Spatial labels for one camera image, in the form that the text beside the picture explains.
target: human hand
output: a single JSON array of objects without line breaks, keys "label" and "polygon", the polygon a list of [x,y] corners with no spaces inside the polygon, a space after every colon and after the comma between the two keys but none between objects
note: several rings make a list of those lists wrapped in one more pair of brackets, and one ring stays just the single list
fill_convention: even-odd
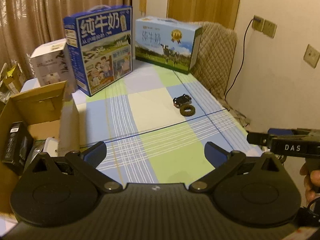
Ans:
[{"label": "human hand", "polygon": [[310,174],[307,165],[303,164],[303,166],[300,169],[300,175],[305,175],[303,185],[306,189],[305,196],[308,204],[312,200],[317,198],[316,193],[313,190],[313,187],[320,187],[320,170],[312,171]]}]

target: checkered tablecloth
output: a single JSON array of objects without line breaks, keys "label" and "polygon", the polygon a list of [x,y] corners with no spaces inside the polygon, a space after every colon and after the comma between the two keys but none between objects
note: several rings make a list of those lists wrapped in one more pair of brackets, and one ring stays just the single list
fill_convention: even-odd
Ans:
[{"label": "checkered tablecloth", "polygon": [[[97,169],[125,185],[177,183],[187,186],[212,171],[204,145],[212,141],[248,156],[261,151],[247,143],[245,130],[191,74],[133,61],[134,70],[92,97],[73,94],[80,115],[80,144],[107,145]],[[39,86],[36,79],[23,90]],[[192,98],[196,114],[180,115],[172,99]],[[0,235],[6,228],[0,221]]]}]

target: wall outlet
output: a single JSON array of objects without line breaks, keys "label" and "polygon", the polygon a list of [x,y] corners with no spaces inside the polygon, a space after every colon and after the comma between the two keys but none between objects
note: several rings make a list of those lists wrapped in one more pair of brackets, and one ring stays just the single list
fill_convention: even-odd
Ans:
[{"label": "wall outlet", "polygon": [[276,34],[277,25],[273,22],[270,22],[268,20],[264,21],[262,32],[269,36],[270,38],[273,38]]},{"label": "wall outlet", "polygon": [[254,28],[256,31],[262,32],[264,19],[256,15],[253,17],[253,19],[259,19],[260,22],[253,20],[252,28]]},{"label": "wall outlet", "polygon": [[303,60],[307,62],[311,67],[316,68],[319,58],[320,58],[320,52],[317,51],[310,44],[308,44]]}]

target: light blue milk box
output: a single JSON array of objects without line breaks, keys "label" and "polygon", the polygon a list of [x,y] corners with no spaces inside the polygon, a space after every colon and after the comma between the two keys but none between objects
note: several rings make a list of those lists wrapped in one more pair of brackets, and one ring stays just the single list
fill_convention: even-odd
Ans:
[{"label": "light blue milk box", "polygon": [[98,6],[63,19],[76,82],[89,97],[132,71],[131,22],[131,6]]},{"label": "light blue milk box", "polygon": [[199,25],[174,19],[137,19],[136,59],[187,74],[196,63],[201,34]]}]

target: beige quilted fabric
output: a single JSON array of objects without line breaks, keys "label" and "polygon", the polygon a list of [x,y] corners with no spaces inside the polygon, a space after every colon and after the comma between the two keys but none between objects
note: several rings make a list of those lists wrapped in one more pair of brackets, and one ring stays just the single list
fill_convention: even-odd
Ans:
[{"label": "beige quilted fabric", "polygon": [[224,98],[236,49],[236,33],[219,23],[192,23],[201,25],[203,33],[197,61],[191,73],[212,95]]}]

